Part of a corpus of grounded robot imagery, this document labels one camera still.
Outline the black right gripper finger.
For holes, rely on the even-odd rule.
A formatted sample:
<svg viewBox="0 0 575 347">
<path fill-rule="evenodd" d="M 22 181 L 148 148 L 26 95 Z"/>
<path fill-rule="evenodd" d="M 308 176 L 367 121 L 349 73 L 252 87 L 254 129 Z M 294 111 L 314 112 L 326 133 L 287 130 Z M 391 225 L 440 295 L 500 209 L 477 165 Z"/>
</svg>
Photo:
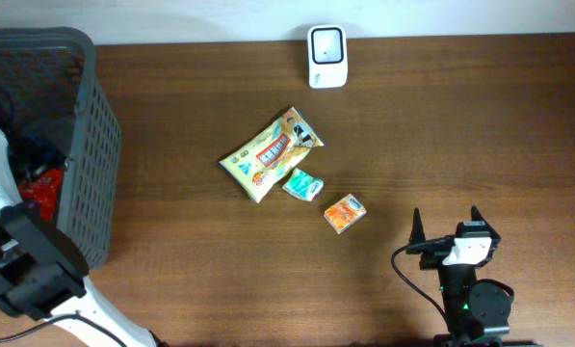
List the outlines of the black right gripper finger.
<svg viewBox="0 0 575 347">
<path fill-rule="evenodd" d="M 473 205 L 470 210 L 471 213 L 471 221 L 472 222 L 483 222 L 485 223 L 485 218 L 481 214 L 480 210 L 477 208 L 476 205 Z"/>
<path fill-rule="evenodd" d="M 412 228 L 408 240 L 409 246 L 422 244 L 426 241 L 426 235 L 421 219 L 420 210 L 415 208 L 413 211 Z"/>
</svg>

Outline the orange tissue pack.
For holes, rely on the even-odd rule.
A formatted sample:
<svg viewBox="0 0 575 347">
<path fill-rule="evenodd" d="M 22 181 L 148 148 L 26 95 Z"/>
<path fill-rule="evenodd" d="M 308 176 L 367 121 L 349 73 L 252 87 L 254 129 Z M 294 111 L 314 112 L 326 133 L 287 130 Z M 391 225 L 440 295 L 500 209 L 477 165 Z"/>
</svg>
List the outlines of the orange tissue pack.
<svg viewBox="0 0 575 347">
<path fill-rule="evenodd" d="M 347 194 L 326 209 L 324 217 L 336 233 L 341 234 L 366 213 L 365 206 L 353 194 Z"/>
</svg>

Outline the teal tissue pack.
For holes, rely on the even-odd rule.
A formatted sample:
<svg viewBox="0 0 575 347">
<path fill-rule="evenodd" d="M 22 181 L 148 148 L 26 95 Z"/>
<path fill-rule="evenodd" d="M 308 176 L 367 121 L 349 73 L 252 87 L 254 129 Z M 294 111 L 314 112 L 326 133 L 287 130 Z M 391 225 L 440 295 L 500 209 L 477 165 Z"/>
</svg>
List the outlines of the teal tissue pack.
<svg viewBox="0 0 575 347">
<path fill-rule="evenodd" d="M 282 189 L 298 200 L 311 202 L 323 190 L 324 186 L 325 183 L 321 179 L 300 169 L 293 169 Z"/>
</svg>

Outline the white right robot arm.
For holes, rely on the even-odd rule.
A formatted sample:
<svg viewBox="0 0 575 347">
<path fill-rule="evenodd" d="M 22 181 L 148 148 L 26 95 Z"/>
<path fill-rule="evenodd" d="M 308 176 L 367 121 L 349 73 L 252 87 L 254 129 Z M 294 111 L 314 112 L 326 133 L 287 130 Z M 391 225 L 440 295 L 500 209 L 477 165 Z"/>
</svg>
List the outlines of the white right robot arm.
<svg viewBox="0 0 575 347">
<path fill-rule="evenodd" d="M 497 280 L 478 279 L 476 271 L 492 260 L 500 235 L 477 207 L 456 232 L 436 239 L 425 235 L 421 215 L 414 210 L 406 247 L 420 256 L 422 270 L 437 272 L 448 333 L 433 339 L 435 346 L 500 346 L 510 332 L 514 292 Z"/>
</svg>

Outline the red snack bag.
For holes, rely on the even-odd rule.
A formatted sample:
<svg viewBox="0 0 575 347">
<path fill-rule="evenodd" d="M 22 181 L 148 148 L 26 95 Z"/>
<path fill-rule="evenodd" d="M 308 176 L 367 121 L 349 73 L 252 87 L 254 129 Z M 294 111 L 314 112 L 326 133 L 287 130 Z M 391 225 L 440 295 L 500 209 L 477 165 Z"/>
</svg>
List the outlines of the red snack bag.
<svg viewBox="0 0 575 347">
<path fill-rule="evenodd" d="M 37 212 L 46 222 L 52 222 L 63 179 L 63 169 L 50 169 L 33 181 L 20 183 L 17 188 L 22 200 L 32 211 Z"/>
</svg>

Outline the yellow snack bag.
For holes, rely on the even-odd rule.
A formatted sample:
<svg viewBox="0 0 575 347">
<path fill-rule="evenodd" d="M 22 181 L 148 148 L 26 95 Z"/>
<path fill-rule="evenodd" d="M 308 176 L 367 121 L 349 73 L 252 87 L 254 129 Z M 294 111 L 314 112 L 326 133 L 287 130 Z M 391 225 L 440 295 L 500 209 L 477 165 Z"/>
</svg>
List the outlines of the yellow snack bag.
<svg viewBox="0 0 575 347">
<path fill-rule="evenodd" d="M 314 147 L 324 145 L 303 114 L 291 107 L 219 165 L 259 203 Z"/>
</svg>

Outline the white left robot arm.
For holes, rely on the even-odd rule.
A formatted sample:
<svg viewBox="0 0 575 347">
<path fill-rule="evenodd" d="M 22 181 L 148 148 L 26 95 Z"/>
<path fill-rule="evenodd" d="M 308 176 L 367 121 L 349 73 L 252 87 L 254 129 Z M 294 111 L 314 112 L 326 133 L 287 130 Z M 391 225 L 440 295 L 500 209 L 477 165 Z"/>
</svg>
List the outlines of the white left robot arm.
<svg viewBox="0 0 575 347">
<path fill-rule="evenodd" d="M 100 293 L 71 239 L 23 202 L 8 147 L 0 129 L 0 310 L 37 321 L 16 337 L 57 326 L 87 346 L 162 345 Z"/>
</svg>

